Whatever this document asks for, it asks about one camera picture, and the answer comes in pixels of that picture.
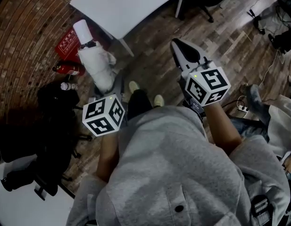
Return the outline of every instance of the brick floor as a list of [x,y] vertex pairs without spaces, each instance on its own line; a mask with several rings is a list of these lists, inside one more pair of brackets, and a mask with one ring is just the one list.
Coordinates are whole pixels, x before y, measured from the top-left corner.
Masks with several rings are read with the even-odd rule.
[[38,88],[55,77],[54,47],[80,14],[70,0],[3,0],[0,4],[0,120],[36,107]]

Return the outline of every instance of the black pants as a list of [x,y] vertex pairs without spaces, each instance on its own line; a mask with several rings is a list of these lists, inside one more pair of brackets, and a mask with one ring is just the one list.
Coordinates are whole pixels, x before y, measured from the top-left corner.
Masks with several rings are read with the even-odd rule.
[[138,115],[150,111],[150,100],[142,89],[135,90],[127,106],[127,119],[130,120]]

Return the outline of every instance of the sneaker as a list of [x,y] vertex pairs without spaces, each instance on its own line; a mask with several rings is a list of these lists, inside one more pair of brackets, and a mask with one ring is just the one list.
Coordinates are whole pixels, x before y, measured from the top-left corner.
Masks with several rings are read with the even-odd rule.
[[135,82],[135,81],[131,81],[131,82],[128,84],[128,88],[130,89],[130,92],[131,92],[131,93],[134,93],[135,90],[140,89],[140,86],[137,84],[137,82]]
[[162,95],[156,95],[154,99],[154,107],[156,106],[164,106],[164,99]]

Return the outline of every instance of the red fire extinguisher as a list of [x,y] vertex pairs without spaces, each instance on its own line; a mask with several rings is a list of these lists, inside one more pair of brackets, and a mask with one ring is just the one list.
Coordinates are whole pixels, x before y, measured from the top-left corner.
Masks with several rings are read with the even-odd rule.
[[70,75],[84,75],[85,68],[83,65],[73,61],[59,61],[53,68],[57,73],[70,74]]

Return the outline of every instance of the power strip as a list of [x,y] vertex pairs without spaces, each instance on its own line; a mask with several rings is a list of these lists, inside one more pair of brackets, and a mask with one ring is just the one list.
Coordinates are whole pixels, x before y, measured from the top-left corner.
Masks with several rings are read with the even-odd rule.
[[239,111],[244,111],[244,112],[247,113],[249,109],[248,109],[247,107],[245,107],[245,106],[239,105],[239,106],[238,106],[238,110],[239,110]]

